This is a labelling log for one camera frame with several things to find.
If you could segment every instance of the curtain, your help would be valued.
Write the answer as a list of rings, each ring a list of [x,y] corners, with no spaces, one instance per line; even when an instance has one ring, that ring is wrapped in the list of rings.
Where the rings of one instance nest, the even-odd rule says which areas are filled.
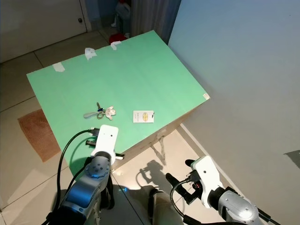
[[[130,36],[154,30],[168,44],[180,2],[181,0],[132,0]]]

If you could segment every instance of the green table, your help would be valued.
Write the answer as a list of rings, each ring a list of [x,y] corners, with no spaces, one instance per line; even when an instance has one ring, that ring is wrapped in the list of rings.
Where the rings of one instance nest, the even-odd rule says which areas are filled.
[[[123,153],[206,101],[205,90],[154,31],[96,54],[61,62],[64,72],[49,66],[28,74],[61,149],[77,132],[107,124],[119,128],[115,151]],[[83,118],[97,109],[96,102],[114,106],[112,121]],[[133,110],[154,110],[154,123],[133,123]],[[65,154],[73,174],[92,152],[85,145],[89,137],[76,138]]]

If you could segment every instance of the small white teddy bear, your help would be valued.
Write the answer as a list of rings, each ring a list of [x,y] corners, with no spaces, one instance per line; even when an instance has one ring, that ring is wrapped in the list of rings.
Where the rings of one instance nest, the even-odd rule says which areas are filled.
[[[113,109],[113,106],[105,110],[105,116],[109,118],[109,120],[113,120],[112,116],[114,116],[115,114],[116,114],[116,110]]]

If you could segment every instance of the white door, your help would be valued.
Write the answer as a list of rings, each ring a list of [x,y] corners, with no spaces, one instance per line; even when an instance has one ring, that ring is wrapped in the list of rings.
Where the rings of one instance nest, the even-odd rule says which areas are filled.
[[[0,62],[86,32],[79,0],[0,3]]]

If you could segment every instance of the brown rug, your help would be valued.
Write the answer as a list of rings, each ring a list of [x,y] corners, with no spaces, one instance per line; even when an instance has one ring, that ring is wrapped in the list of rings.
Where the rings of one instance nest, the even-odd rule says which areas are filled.
[[[60,152],[60,147],[43,110],[37,110],[18,119],[20,127],[43,162]]]

